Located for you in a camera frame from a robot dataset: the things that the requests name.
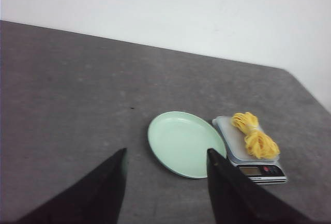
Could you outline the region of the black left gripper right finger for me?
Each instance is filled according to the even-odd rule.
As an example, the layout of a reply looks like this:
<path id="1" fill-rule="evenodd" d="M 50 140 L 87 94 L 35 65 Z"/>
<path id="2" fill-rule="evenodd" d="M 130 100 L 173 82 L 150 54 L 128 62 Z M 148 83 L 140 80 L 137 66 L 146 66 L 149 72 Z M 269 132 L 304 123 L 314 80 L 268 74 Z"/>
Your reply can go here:
<path id="1" fill-rule="evenodd" d="M 207 150 L 207 179 L 216 223 L 313 223 L 212 148 Z"/>

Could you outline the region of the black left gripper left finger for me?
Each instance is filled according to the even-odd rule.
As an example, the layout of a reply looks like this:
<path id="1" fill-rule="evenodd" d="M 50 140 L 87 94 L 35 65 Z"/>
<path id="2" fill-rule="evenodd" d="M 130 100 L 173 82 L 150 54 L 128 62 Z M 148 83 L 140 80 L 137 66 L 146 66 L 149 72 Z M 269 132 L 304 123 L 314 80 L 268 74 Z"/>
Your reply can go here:
<path id="1" fill-rule="evenodd" d="M 117 223 L 126 177 L 127 149 L 123 148 L 16 223 Z"/>

